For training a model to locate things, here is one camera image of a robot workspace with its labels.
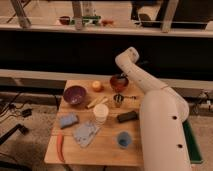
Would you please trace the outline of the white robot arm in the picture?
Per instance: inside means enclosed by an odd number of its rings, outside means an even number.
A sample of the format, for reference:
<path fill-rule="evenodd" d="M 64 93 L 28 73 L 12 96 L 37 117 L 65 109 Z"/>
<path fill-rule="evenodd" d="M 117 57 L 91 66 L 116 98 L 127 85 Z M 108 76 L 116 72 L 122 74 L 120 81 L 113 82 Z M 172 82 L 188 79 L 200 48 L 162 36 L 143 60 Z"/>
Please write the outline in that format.
<path fill-rule="evenodd" d="M 182 125 L 189 105 L 168 84 L 138 67 L 139 58 L 129 47 L 115 63 L 144 92 L 139 109 L 144 171 L 192 171 Z"/>

